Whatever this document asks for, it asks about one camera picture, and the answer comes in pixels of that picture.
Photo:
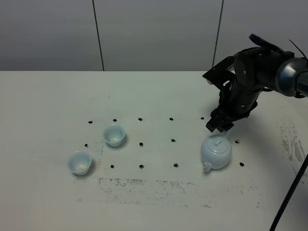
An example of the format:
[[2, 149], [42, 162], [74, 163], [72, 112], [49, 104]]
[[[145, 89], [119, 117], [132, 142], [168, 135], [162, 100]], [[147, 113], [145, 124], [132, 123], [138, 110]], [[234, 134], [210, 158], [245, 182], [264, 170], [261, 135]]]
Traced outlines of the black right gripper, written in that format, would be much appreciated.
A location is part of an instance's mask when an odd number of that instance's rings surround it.
[[236, 81], [225, 85], [219, 93], [218, 107], [212, 111], [211, 119], [206, 128], [213, 132], [225, 132], [230, 130], [233, 122], [247, 118], [250, 112], [256, 108], [258, 98], [258, 85], [245, 87]]

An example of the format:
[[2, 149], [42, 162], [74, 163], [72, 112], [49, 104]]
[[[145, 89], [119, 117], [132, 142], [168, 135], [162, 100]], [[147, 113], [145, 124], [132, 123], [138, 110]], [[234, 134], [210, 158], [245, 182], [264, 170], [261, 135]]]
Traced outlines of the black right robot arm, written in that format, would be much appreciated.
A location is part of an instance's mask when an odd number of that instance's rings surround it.
[[308, 95], [308, 61], [290, 51], [245, 49], [225, 58], [203, 77], [220, 90], [218, 107], [206, 124], [211, 132], [227, 131], [234, 121], [249, 117], [263, 90], [299, 99]]

